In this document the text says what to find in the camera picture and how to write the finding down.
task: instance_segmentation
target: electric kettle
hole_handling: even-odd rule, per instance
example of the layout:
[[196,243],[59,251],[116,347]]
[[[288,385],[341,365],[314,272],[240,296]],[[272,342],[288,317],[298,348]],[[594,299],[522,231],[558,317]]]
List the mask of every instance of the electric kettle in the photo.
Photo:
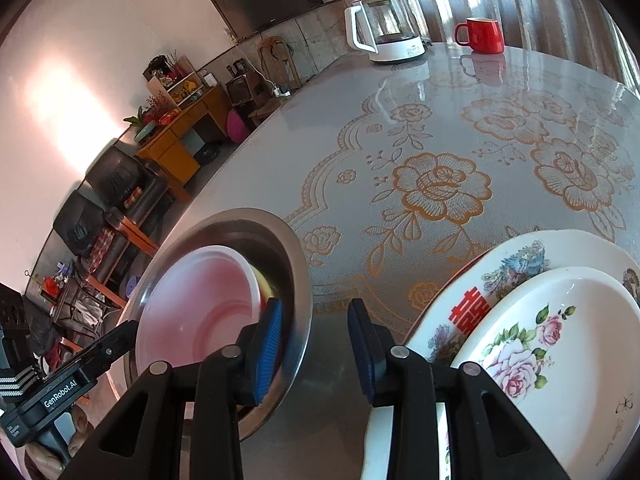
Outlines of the electric kettle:
[[[397,63],[424,54],[415,16],[405,0],[355,0],[344,10],[347,43],[378,63]],[[358,40],[356,22],[364,43]]]

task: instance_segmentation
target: floral plate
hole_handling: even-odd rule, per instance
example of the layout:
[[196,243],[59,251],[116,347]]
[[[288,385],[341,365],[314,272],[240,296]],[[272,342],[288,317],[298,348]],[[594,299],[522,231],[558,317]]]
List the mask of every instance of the floral plate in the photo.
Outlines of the floral plate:
[[[535,231],[494,247],[441,290],[404,344],[430,362],[450,364],[480,320],[509,292],[541,272],[572,266],[616,278],[638,302],[640,267],[624,250],[585,231]],[[361,480],[385,480],[392,418],[392,408],[371,411]]]
[[[640,410],[640,310],[599,270],[550,270],[507,295],[451,364],[475,361],[527,418],[567,474],[603,480],[630,443]],[[444,410],[438,427],[446,445]],[[447,477],[441,449],[441,478]]]

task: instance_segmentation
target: gray curtain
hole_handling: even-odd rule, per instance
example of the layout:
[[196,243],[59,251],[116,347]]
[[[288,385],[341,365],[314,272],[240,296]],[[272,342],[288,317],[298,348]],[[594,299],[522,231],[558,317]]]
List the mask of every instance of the gray curtain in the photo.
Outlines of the gray curtain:
[[452,41],[468,16],[494,18],[506,44],[545,52],[588,66],[620,81],[636,95],[635,56],[598,0],[408,0],[421,33]]

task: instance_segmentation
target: white wall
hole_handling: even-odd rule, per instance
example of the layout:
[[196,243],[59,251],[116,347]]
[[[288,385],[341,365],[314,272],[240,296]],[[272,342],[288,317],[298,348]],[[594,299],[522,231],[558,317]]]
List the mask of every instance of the white wall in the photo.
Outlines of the white wall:
[[60,206],[148,95],[149,60],[228,47],[210,0],[28,5],[0,46],[0,282],[24,291]]

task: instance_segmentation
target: hand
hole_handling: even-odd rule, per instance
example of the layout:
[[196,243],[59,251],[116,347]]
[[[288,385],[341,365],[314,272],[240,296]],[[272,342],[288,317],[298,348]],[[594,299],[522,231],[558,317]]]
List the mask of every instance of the hand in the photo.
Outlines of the hand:
[[[71,409],[71,418],[74,422],[76,432],[69,442],[69,455],[75,456],[78,449],[84,444],[84,441],[91,435],[94,427],[86,418],[84,410],[77,404]],[[35,442],[28,443],[25,446],[25,451],[44,478],[47,480],[58,480],[64,468],[57,456]]]

